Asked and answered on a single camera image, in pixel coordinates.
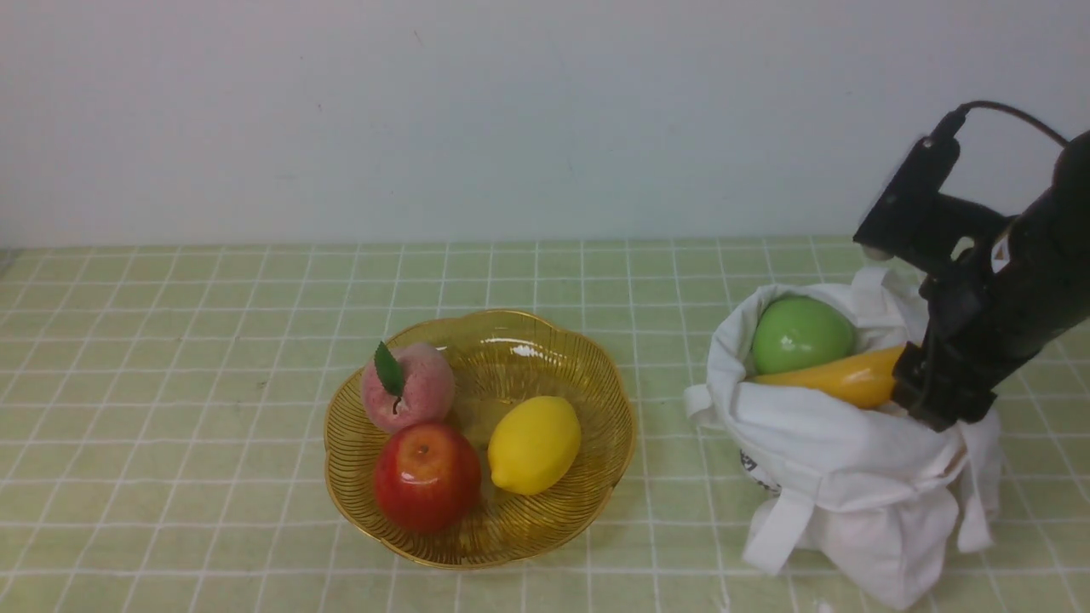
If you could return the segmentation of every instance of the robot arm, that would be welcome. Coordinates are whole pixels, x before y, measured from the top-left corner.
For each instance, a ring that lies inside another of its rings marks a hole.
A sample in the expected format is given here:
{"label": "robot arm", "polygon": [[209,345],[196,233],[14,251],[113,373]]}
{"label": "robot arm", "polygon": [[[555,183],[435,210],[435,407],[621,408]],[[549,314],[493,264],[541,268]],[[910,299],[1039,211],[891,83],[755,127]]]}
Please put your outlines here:
{"label": "robot arm", "polygon": [[[1029,121],[1064,146],[1052,185],[1021,215],[940,192],[959,155],[954,136],[981,107]],[[965,239],[972,247],[955,259]],[[927,274],[928,332],[894,368],[894,401],[936,431],[977,422],[996,385],[1090,316],[1090,132],[1068,143],[1017,109],[962,105],[916,144],[853,240]]]}

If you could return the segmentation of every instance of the gold glass bowl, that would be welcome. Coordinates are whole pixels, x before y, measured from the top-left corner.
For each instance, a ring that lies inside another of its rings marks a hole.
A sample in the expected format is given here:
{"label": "gold glass bowl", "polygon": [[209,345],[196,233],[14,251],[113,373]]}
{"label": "gold glass bowl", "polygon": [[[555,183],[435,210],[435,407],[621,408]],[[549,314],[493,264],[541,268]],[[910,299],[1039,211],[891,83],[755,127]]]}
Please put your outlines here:
{"label": "gold glass bowl", "polygon": [[[455,371],[447,421],[477,448],[484,502],[439,534],[419,536],[390,524],[375,503],[374,470],[388,435],[367,419],[360,369],[334,395],[326,414],[326,482],[341,514],[387,548],[427,566],[485,568],[553,551],[605,508],[635,449],[635,416],[609,356],[586,337],[517,311],[483,311],[435,320],[390,338],[437,347]],[[553,488],[518,496],[492,486],[486,449],[496,423],[534,396],[562,396],[576,408],[582,444]]]}

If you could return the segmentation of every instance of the white tote bag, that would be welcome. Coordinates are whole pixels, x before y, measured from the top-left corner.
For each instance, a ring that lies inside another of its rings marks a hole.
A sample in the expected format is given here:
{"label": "white tote bag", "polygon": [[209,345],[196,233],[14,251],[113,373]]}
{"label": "white tote bag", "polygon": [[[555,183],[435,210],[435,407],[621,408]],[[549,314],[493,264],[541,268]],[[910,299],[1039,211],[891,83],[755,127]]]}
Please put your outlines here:
{"label": "white tote bag", "polygon": [[[856,352],[919,344],[927,329],[925,303],[881,267],[863,268],[850,286],[762,287],[719,325],[707,383],[685,392],[686,410],[698,425],[729,432],[747,468],[778,492],[756,509],[742,557],[775,575],[796,548],[820,550],[883,604],[907,609],[942,574],[959,502],[958,549],[992,544],[998,417],[938,433],[894,405],[863,411],[819,390],[744,381],[756,323],[785,296],[836,308],[858,330]],[[960,501],[946,488],[959,476]]]}

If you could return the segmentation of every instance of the lemon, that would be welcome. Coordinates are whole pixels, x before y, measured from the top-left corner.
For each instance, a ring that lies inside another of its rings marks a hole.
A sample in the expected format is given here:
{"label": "lemon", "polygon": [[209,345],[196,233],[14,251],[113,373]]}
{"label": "lemon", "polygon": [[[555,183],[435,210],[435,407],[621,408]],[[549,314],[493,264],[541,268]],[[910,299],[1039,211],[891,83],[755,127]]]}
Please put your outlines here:
{"label": "lemon", "polygon": [[571,468],[581,437],[576,409],[564,398],[537,396],[511,409],[488,441],[492,482],[532,496]]}

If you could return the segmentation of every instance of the pink peach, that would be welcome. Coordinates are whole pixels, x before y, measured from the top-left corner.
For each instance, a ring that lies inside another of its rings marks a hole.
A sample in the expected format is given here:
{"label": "pink peach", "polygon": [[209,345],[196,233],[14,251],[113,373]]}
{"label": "pink peach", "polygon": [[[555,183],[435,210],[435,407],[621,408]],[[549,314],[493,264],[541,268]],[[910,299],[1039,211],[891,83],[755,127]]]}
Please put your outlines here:
{"label": "pink peach", "polygon": [[367,418],[392,434],[425,421],[441,421],[455,401],[455,373],[443,353],[426,342],[390,349],[401,366],[404,387],[398,398],[383,387],[372,359],[363,369],[361,393]]}

